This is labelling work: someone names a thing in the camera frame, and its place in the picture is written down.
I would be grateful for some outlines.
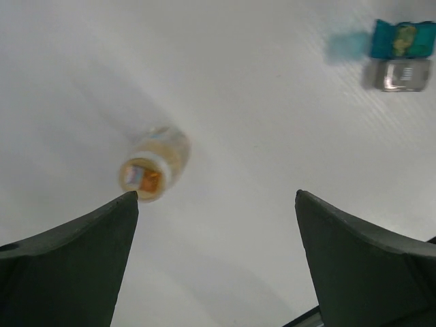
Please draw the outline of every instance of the white table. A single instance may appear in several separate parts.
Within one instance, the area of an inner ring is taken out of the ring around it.
[[[140,205],[113,326],[281,326],[317,304],[294,214],[307,189],[436,235],[436,82],[362,88],[335,33],[436,18],[434,0],[0,2],[0,237],[121,193],[130,140],[173,122],[180,182]]]

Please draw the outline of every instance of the bottle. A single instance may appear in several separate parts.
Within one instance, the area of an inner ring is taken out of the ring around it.
[[[152,128],[121,166],[120,185],[137,191],[140,200],[154,201],[180,178],[189,152],[189,140],[178,128]]]

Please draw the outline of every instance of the bottle label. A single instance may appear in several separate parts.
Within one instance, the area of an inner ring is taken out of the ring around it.
[[[128,187],[138,191],[155,193],[161,180],[161,173],[145,167],[132,165],[125,171],[124,182]]]

